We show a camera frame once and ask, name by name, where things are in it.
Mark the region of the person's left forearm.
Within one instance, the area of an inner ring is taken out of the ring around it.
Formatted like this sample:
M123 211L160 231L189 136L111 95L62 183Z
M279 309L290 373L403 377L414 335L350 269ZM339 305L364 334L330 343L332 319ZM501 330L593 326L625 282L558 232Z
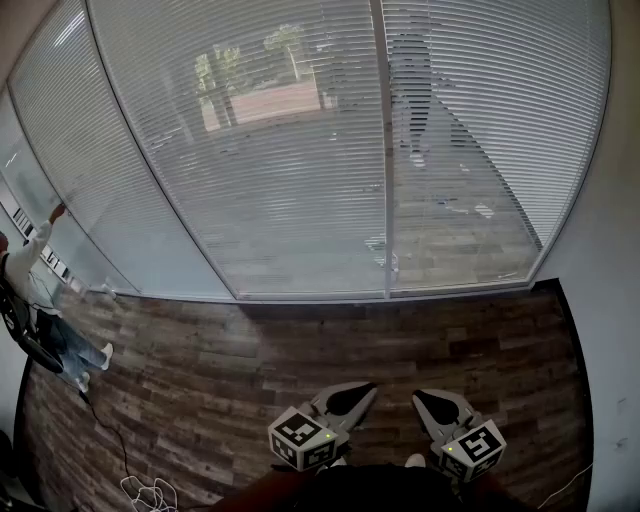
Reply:
M282 512L296 502L314 478L313 472L273 465L266 475L221 499L209 512Z

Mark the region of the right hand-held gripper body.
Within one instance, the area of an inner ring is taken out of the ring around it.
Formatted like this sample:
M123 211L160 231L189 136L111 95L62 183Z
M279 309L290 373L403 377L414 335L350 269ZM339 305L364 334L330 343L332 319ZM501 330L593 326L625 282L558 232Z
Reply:
M491 419L453 438L436 450L438 468L468 483L496 466L506 448L506 441Z

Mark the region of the grey metal window post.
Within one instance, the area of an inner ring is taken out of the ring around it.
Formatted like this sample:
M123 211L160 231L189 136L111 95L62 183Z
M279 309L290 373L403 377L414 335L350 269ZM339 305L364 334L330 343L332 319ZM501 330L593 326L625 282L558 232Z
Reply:
M384 298L391 299L394 241L394 144L391 81L382 0L369 0L379 73L384 148L385 257Z

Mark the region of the wooden planter with plants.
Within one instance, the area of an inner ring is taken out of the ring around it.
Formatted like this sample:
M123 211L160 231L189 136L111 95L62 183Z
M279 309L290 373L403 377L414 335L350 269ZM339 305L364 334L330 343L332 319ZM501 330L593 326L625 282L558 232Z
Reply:
M205 130L336 108L328 49L301 23L213 45L195 60Z

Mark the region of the row of small wall frames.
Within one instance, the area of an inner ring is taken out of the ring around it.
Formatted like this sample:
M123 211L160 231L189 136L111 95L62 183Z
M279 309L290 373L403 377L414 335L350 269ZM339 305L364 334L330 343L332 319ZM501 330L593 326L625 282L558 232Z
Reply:
M20 207L15 208L9 219L11 223L11 228L7 229L9 250L15 251L35 237L37 226L29 220ZM74 281L67 262L49 244L42 249L30 275L34 285L43 294L51 296L57 296Z

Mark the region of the person's black clothing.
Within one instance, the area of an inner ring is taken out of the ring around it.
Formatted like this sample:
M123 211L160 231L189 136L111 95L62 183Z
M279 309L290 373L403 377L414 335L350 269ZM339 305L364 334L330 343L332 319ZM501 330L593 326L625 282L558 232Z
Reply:
M293 512L464 512L450 480L423 467L336 466L320 472Z

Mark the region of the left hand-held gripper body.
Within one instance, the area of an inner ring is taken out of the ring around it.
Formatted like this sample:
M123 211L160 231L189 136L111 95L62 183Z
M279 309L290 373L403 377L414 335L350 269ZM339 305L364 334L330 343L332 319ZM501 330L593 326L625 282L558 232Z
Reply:
M308 471L339 458L338 451L350 435L289 407L268 427L268 437L271 451L281 461L296 471Z

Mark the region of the person's right forearm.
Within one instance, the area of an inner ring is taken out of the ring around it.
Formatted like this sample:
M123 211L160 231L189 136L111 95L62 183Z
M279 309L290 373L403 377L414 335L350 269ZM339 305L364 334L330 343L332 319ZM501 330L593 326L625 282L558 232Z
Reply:
M461 495L462 502L472 512L530 512L491 473L464 484Z

